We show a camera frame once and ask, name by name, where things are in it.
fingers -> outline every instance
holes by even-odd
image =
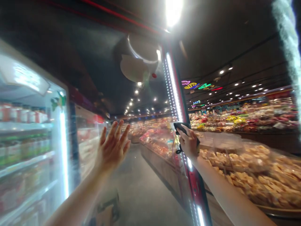
[[[127,137],[128,137],[128,134],[129,134],[129,129],[130,129],[130,127],[131,127],[130,125],[128,125],[128,126],[126,127],[126,129],[125,129],[123,135],[122,135],[121,138],[120,138],[119,146],[120,146],[121,148],[123,148],[123,146],[124,146],[124,144],[125,144],[125,141],[126,141],[126,139],[127,139]]]
[[[130,144],[131,144],[131,141],[127,141],[127,143],[125,144],[125,146],[123,148],[123,157],[125,157],[126,153],[128,152]]]
[[[106,133],[107,133],[107,128],[104,127],[100,135],[99,145],[103,145],[104,142],[106,141]]]
[[[112,128],[110,129],[110,132],[107,136],[107,139],[105,141],[105,146],[107,146],[107,144],[109,144],[112,141],[112,139],[115,135],[116,127],[117,127],[117,122],[115,121],[115,122],[113,122]]]
[[[123,123],[124,123],[124,121],[123,121],[123,120],[120,120],[119,125],[118,125],[118,128],[117,128],[117,130],[116,130],[115,138],[116,138],[117,140],[119,140],[119,137],[120,137],[120,134],[121,134],[121,128],[122,128]]]
[[[189,137],[182,130],[177,128],[177,131],[185,141],[189,139]]]
[[[183,124],[181,124],[181,126],[186,130],[186,132],[187,132],[187,135],[188,136],[191,136],[191,129],[189,129],[187,126],[185,126],[185,125],[183,125]]]

refrigerator door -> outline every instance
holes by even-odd
[[[65,85],[0,40],[0,225],[42,225],[69,196]]]

ceiling light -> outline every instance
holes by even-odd
[[[166,22],[168,27],[173,27],[181,17],[183,0],[166,0]]]

shelf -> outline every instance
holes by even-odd
[[[42,196],[51,188],[53,188],[57,183],[57,180],[51,182],[49,185],[43,187],[38,190],[35,194],[31,195],[28,199],[26,199],[18,208],[4,215],[0,219],[0,225],[7,225],[12,222],[17,216],[23,213],[27,208],[29,208],[32,204],[39,201]]]
[[[51,129],[51,123],[0,122],[0,133],[21,132],[28,130]]]
[[[24,162],[20,162],[20,163],[17,163],[15,165],[12,165],[12,166],[9,166],[9,167],[6,167],[5,169],[3,170],[0,170],[0,178],[1,177],[4,177],[6,175],[9,175],[13,172],[16,172],[20,169],[23,169],[27,166],[30,166],[32,164],[35,164],[35,163],[38,163],[40,161],[43,161],[45,159],[48,159],[48,158],[51,158],[53,155],[55,155],[55,152],[54,151],[51,151],[51,152],[47,152],[43,155],[39,155],[37,157],[34,157],[30,160],[27,160],[27,161],[24,161]]]

display counter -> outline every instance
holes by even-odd
[[[197,136],[201,157],[264,213],[301,222],[300,158],[235,134]]]

